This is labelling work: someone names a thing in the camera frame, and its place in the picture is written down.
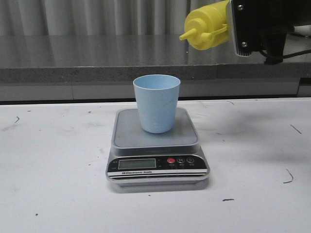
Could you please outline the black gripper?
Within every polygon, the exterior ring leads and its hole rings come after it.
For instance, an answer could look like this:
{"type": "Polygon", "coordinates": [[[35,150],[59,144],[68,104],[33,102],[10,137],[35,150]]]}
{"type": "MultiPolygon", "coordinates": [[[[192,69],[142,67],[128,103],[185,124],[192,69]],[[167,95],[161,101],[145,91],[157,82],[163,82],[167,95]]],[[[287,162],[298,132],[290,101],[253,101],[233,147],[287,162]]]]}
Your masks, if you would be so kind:
{"type": "Polygon", "coordinates": [[[309,0],[244,0],[242,51],[283,52],[287,34],[310,23],[309,0]]]}

